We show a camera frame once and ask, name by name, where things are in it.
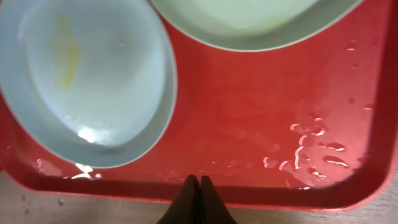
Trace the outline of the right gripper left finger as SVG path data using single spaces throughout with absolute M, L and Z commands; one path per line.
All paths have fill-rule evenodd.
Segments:
M 189 175 L 170 207 L 157 224 L 196 224 L 198 223 L 198 179 Z

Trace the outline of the light blue round plate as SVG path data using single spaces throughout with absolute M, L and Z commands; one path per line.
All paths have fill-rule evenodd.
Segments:
M 118 167 L 167 129 L 177 68 L 144 0 L 1 3 L 1 93 L 24 131 L 73 163 Z

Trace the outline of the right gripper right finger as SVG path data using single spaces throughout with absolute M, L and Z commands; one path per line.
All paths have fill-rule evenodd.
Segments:
M 198 222 L 201 224 L 238 224 L 229 213 L 208 176 L 201 177 Z

